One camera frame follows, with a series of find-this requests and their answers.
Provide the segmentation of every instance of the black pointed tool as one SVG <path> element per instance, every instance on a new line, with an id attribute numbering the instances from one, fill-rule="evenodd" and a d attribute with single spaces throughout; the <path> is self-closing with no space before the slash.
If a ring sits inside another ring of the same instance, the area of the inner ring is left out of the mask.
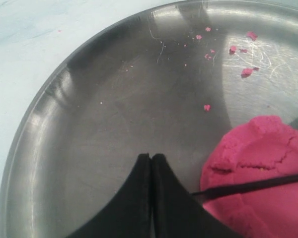
<path id="1" fill-rule="evenodd" d="M 151 159 L 138 156 L 127 180 L 94 218 L 68 238 L 149 238 Z"/>
<path id="2" fill-rule="evenodd" d="M 152 159 L 152 177 L 156 238 L 242 238 L 193 199 L 162 154 Z"/>
<path id="3" fill-rule="evenodd" d="M 294 182 L 298 182 L 298 174 L 259 180 L 255 182 L 235 184 L 235 185 L 211 187 L 203 191 L 193 192 L 192 195 L 203 196 L 205 200 L 209 200 L 209 199 L 215 199 L 215 198 L 229 196 L 237 193 L 254 192 L 257 190 L 286 185 Z"/>

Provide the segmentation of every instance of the pink dough crumb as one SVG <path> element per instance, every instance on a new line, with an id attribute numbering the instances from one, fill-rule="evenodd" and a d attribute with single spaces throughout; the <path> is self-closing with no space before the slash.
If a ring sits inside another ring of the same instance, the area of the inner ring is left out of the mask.
<path id="1" fill-rule="evenodd" d="M 253 41 L 255 41 L 258 37 L 258 35 L 256 35 L 256 33 L 253 31 L 247 32 L 246 36 L 252 38 Z"/>
<path id="2" fill-rule="evenodd" d="M 252 68 L 245 68 L 242 71 L 242 78 L 247 78 L 248 76 L 250 76 L 253 73 L 253 69 Z"/>
<path id="3" fill-rule="evenodd" d="M 204 105 L 204 110 L 206 112 L 208 112 L 210 109 L 211 109 L 211 106 L 210 105 L 207 105 L 207 104 Z"/>
<path id="4" fill-rule="evenodd" d="M 237 49 L 236 46 L 231 46 L 231 47 L 229 48 L 229 54 L 230 54 L 230 55 L 235 54 L 236 49 Z"/>

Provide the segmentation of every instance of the metal tray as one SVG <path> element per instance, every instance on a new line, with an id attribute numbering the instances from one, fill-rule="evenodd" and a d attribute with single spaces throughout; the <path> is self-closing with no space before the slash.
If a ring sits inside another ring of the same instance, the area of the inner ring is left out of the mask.
<path id="1" fill-rule="evenodd" d="M 232 127 L 279 115 L 298 128 L 298 10 L 202 2 L 131 16 L 56 69 L 11 147 L 0 237 L 68 235 L 113 197 L 139 153 L 167 155 L 192 192 L 203 162 Z M 231 45 L 248 52 L 230 55 Z M 259 71 L 241 78 L 246 67 Z"/>

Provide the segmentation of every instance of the light blue surface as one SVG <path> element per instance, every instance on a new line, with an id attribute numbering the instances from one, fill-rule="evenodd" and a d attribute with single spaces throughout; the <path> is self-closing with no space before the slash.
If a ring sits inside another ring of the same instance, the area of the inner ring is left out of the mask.
<path id="1" fill-rule="evenodd" d="M 173 1 L 0 0 L 0 183 L 21 118 L 53 70 L 107 26 Z"/>

